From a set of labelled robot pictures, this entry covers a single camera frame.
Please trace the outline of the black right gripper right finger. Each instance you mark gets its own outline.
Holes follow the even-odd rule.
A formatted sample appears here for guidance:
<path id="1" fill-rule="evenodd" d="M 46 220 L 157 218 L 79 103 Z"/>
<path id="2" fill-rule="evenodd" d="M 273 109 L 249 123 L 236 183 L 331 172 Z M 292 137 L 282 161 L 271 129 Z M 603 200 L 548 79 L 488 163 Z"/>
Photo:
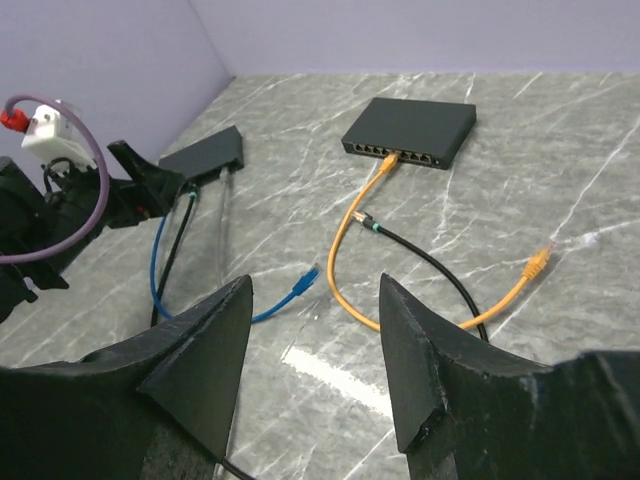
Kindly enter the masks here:
<path id="1" fill-rule="evenodd" d="M 543 365 L 434 313 L 383 275 L 381 343 L 398 450 L 414 479 L 635 479 L 639 355 Z"/>

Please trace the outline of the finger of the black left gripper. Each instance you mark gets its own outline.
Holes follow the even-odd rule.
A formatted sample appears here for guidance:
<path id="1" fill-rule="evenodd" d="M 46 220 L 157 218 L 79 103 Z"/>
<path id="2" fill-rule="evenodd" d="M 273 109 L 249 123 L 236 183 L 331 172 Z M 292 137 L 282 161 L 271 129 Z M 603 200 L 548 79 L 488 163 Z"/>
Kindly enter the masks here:
<path id="1" fill-rule="evenodd" d="M 184 185 L 184 175 L 148 162 L 124 140 L 107 148 L 130 177 L 110 179 L 107 217 L 146 220 L 168 214 Z"/>

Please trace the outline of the black network switch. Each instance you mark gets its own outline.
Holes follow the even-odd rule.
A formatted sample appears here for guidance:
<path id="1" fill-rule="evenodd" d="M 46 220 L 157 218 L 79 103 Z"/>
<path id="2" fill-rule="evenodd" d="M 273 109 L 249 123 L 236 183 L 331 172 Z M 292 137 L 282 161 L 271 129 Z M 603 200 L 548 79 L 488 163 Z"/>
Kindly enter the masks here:
<path id="1" fill-rule="evenodd" d="M 228 127 L 159 160 L 159 167 L 181 174 L 187 182 L 203 185 L 244 168 L 243 138 Z"/>

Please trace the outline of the dark network switch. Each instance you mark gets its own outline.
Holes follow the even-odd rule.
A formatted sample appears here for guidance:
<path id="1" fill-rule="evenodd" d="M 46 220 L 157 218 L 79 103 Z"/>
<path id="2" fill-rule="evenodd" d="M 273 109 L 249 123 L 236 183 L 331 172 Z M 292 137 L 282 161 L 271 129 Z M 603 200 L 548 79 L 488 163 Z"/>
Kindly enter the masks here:
<path id="1" fill-rule="evenodd" d="M 448 170 L 477 121 L 473 104 L 373 98 L 341 139 L 349 154 Z"/>

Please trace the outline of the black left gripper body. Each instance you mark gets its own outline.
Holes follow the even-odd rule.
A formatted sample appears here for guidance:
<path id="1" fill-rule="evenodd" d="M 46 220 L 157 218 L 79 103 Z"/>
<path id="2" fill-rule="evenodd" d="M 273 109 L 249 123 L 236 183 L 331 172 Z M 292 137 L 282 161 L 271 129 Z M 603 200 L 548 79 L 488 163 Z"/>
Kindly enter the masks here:
<path id="1" fill-rule="evenodd" d="M 66 174 L 45 174 L 59 186 L 41 193 L 9 157 L 1 159 L 1 254 L 11 256 L 46 249 L 85 224 L 99 194 L 95 171 L 80 172 L 72 167 Z M 102 230 L 135 226 L 144 220 L 110 220 L 107 206 L 92 230 L 72 247 L 45 260 L 1 267 L 1 319 L 6 320 L 16 306 L 33 303 L 37 293 L 66 290 L 64 270 L 97 238 Z"/>

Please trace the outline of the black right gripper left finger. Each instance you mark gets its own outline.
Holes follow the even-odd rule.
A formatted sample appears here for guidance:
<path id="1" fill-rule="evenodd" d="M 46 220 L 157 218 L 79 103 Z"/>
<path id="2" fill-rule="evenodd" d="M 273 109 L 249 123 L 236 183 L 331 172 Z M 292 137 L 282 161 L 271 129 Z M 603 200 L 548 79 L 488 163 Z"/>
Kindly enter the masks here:
<path id="1" fill-rule="evenodd" d="M 5 479 L 209 479 L 222 462 L 253 309 L 241 276 L 76 362 L 1 371 Z"/>

